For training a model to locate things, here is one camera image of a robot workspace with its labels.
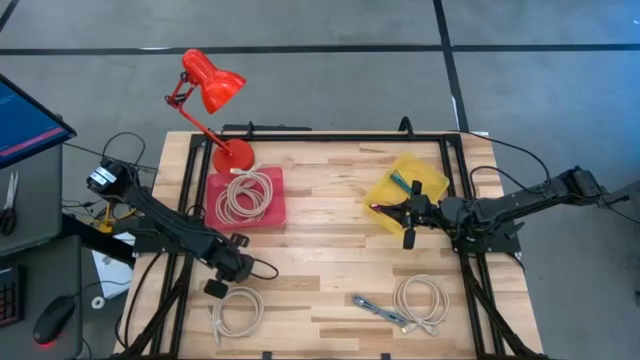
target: coiled cable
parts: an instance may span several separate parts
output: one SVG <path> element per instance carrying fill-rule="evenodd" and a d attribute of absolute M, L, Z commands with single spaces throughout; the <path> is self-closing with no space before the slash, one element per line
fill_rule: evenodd
<path fill-rule="evenodd" d="M 239 297 L 244 297 L 249 299 L 253 304 L 254 308 L 256 309 L 256 314 L 253 317 L 253 322 L 251 323 L 251 325 L 246 330 L 242 330 L 238 332 L 233 332 L 229 330 L 225 326 L 224 321 L 222 321 L 222 308 L 227 303 L 227 301 L 229 301 L 229 299 L 231 299 L 234 296 L 239 296 Z M 216 303 L 211 313 L 211 321 L 213 325 L 213 337 L 216 340 L 216 344 L 218 346 L 221 346 L 223 336 L 236 338 L 236 337 L 242 337 L 242 336 L 247 336 L 251 334 L 260 323 L 260 320 L 262 320 L 262 314 L 264 314 L 264 303 L 262 302 L 262 297 L 260 296 L 260 294 L 258 294 L 257 291 L 245 286 L 238 286 L 238 287 L 229 289 L 229 291 L 227 292 L 227 295 Z"/>
<path fill-rule="evenodd" d="M 231 169 L 232 174 L 239 176 L 229 183 L 216 200 L 216 216 L 220 221 L 225 224 L 238 223 L 234 215 L 243 218 L 242 222 L 262 219 L 273 198 L 273 183 L 269 176 L 257 171 L 259 167 L 260 164 L 256 164 L 247 171 Z M 254 188 L 256 184 L 262 188 L 262 192 Z M 241 194 L 251 199 L 253 208 L 247 209 L 238 203 L 238 196 Z"/>
<path fill-rule="evenodd" d="M 409 304 L 407 303 L 407 288 L 409 288 L 412 283 L 421 283 L 429 287 L 431 307 L 427 315 L 419 316 L 409 308 Z M 438 314 L 440 303 L 442 303 L 443 309 Z M 393 292 L 393 307 L 396 309 L 396 312 L 410 321 L 407 326 L 402 328 L 403 334 L 408 334 L 417 327 L 422 327 L 428 334 L 438 336 L 439 332 L 438 329 L 436 329 L 436 325 L 444 321 L 447 313 L 449 313 L 450 305 L 449 294 L 447 294 L 444 289 L 444 285 L 442 285 L 438 279 L 429 275 L 415 275 L 403 280 L 398 283 Z"/>

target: desk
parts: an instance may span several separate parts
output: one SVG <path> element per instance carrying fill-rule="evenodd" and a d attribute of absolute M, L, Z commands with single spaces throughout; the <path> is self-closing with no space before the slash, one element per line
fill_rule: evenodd
<path fill-rule="evenodd" d="M 178 205 L 191 134 L 170 132 L 166 137 L 153 196 L 171 208 Z M 463 135 L 462 141 L 469 169 L 495 166 L 489 142 L 470 135 Z M 196 262 L 180 358 L 259 358 L 263 351 L 272 351 L 274 358 L 379 358 L 381 353 L 390 353 L 393 358 L 475 358 L 460 262 L 447 236 L 420 228 L 415 249 L 406 251 L 401 239 L 373 223 L 362 208 L 364 195 L 403 153 L 410 152 L 442 172 L 437 143 L 269 141 L 251 145 L 257 162 L 284 170 L 286 228 L 243 231 L 251 238 L 248 252 L 273 263 L 280 277 L 274 281 L 251 278 L 242 284 L 262 295 L 263 322 L 251 337 L 224 338 L 218 348 L 209 318 L 209 307 L 218 300 L 202 291 L 214 272 Z M 449 152 L 458 177 L 455 156 L 452 150 Z M 201 158 L 198 153 L 196 164 Z M 195 166 L 192 177 L 194 189 L 199 168 Z M 502 195 L 497 174 L 482 172 L 475 180 L 480 196 Z M 189 205 L 195 192 L 190 191 Z M 151 258 L 145 255 L 136 261 L 132 288 Z M 522 270 L 504 254 L 488 254 L 487 260 L 498 309 L 525 344 L 542 351 Z M 132 334 L 144 328 L 158 306 L 164 264 L 163 255 L 141 290 L 133 311 Z M 422 331 L 403 335 L 398 327 L 351 304 L 351 294 L 359 293 L 390 307 L 394 286 L 401 279 L 422 273 L 440 279 L 451 295 L 451 311 L 446 322 L 438 326 L 439 337 Z M 410 297 L 410 303 L 428 304 L 426 292 L 418 291 Z M 253 310 L 247 305 L 243 299 L 230 302 L 225 321 L 249 321 Z M 491 351 L 488 320 L 482 310 L 480 313 L 487 351 Z M 167 319 L 171 325 L 173 315 Z M 171 329 L 165 327 L 162 352 L 169 348 Z"/>
<path fill-rule="evenodd" d="M 0 262 L 23 266 L 24 319 L 0 328 L 2 359 L 69 359 L 82 351 L 82 296 L 60 336 L 47 346 L 33 341 L 33 328 L 42 311 L 60 295 L 82 288 L 80 243 L 77 236 L 57 238 L 35 248 L 13 253 Z"/>

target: scissors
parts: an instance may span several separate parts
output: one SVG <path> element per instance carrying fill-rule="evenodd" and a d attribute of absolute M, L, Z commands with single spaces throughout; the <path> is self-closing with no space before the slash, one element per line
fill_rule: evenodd
<path fill-rule="evenodd" d="M 11 173 L 11 179 L 9 180 L 9 188 L 7 189 L 7 202 L 4 205 L 4 209 L 0 212 L 0 234 L 9 236 L 16 228 L 16 222 L 18 218 L 16 216 L 16 209 L 13 203 L 16 198 L 16 192 L 18 190 L 18 175 L 19 173 Z"/>

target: wooden tabletop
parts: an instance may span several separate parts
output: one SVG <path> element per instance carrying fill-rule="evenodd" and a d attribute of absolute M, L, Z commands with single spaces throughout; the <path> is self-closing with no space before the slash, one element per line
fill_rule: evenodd
<path fill-rule="evenodd" d="M 176 208 L 191 132 L 170 132 L 162 152 L 153 196 Z M 467 167 L 495 166 L 488 141 L 462 135 Z M 402 240 L 379 226 L 363 211 L 362 198 L 394 160 L 412 153 L 442 172 L 440 149 L 430 142 L 254 142 L 256 161 L 280 166 L 284 172 L 287 224 L 282 230 L 247 230 L 248 252 L 280 270 L 274 281 L 251 278 L 242 283 L 260 292 L 265 314 L 258 330 L 247 338 L 215 344 L 210 307 L 218 300 L 202 289 L 214 271 L 200 263 L 194 267 L 187 303 L 180 358 L 259 358 L 272 351 L 274 358 L 334 357 L 475 358 L 464 286 L 457 255 L 450 240 L 438 230 L 420 228 L 414 250 L 402 249 Z M 459 179 L 453 149 L 454 176 Z M 193 204 L 200 159 L 196 158 L 189 205 Z M 497 174 L 478 172 L 479 196 L 502 195 Z M 138 285 L 151 255 L 135 265 L 131 288 Z M 525 278 L 520 267 L 504 254 L 487 255 L 497 307 L 516 333 L 534 351 L 542 351 Z M 147 324 L 158 306 L 166 255 L 155 264 L 135 304 L 130 338 Z M 451 295 L 440 336 L 424 331 L 408 335 L 400 328 L 351 304 L 358 293 L 374 303 L 391 307 L 395 285 L 412 275 L 429 274 L 441 280 Z M 428 290 L 416 286 L 409 297 L 417 311 L 429 305 Z M 129 292 L 125 316 L 133 291 Z M 224 320 L 243 328 L 253 318 L 245 299 L 225 307 Z M 168 317 L 172 324 L 173 312 Z M 491 351 L 488 320 L 481 310 L 484 338 Z M 124 321 L 120 334 L 123 334 Z M 166 326 L 162 350 L 167 351 L 172 326 Z"/>

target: monitor screen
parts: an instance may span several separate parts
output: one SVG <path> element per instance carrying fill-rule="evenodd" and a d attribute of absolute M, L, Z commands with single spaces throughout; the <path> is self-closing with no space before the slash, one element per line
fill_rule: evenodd
<path fill-rule="evenodd" d="M 0 76 L 0 169 L 74 135 L 53 113 Z"/>

